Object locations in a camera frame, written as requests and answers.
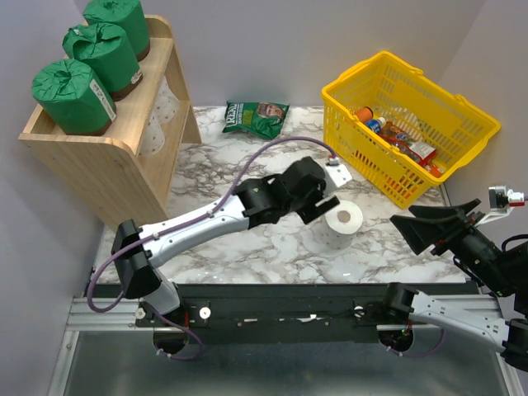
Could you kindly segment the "white dotted roll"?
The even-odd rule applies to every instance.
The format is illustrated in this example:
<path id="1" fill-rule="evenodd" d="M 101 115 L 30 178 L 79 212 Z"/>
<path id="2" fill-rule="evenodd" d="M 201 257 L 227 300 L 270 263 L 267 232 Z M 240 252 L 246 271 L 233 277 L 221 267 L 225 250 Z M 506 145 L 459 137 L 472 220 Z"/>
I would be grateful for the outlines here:
<path id="1" fill-rule="evenodd" d="M 160 125 L 169 123 L 180 109 L 180 101 L 163 78 L 153 106 L 153 112 Z"/>
<path id="2" fill-rule="evenodd" d="M 323 244 L 331 249 L 346 248 L 360 230 L 363 220 L 363 212 L 356 203 L 341 201 L 324 215 L 321 231 Z"/>
<path id="3" fill-rule="evenodd" d="M 144 128 L 142 144 L 139 147 L 139 156 L 153 156 L 162 150 L 164 144 L 165 134 L 156 113 L 152 111 Z"/>

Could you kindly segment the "green roll with picture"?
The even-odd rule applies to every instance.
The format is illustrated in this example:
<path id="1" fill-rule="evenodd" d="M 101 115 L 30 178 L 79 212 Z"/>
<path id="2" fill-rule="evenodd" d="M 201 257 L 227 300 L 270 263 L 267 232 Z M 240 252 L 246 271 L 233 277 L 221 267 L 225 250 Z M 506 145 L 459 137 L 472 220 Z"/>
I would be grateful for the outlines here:
<path id="1" fill-rule="evenodd" d="M 66 135 L 102 136 L 116 119 L 116 105 L 95 71 L 61 59 L 33 78 L 32 96 Z"/>

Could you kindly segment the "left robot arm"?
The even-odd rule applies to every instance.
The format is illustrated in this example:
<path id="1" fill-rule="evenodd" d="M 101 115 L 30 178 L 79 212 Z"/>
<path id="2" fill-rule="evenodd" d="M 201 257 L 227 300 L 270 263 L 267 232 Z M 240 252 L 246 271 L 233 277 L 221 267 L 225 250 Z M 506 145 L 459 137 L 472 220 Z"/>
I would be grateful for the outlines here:
<path id="1" fill-rule="evenodd" d="M 296 213 L 304 224 L 335 208 L 335 193 L 351 181 L 347 167 L 332 158 L 318 163 L 311 157 L 293 162 L 283 173 L 248 178 L 225 199 L 156 224 L 138 226 L 131 219 L 118 226 L 112 251 L 122 295 L 144 299 L 166 326 L 182 319 L 183 307 L 175 284 L 160 271 L 181 252 L 229 233 L 253 229 Z"/>

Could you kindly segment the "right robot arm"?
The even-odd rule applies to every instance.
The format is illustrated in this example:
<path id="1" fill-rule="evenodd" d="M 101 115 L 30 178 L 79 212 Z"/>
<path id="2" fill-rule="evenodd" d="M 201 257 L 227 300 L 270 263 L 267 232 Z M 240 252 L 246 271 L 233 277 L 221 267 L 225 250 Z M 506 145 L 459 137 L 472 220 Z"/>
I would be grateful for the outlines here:
<path id="1" fill-rule="evenodd" d="M 507 217 L 526 204 L 523 194 L 494 192 L 487 214 L 480 201 L 462 205 L 412 205 L 410 216 L 390 221 L 416 254 L 431 249 L 435 256 L 451 252 L 454 264 L 487 295 L 429 295 L 403 283 L 389 284 L 379 303 L 389 323 L 413 322 L 437 326 L 472 338 L 515 369 L 527 369 L 527 237 L 517 235 L 515 247 L 501 247 L 480 226 Z"/>

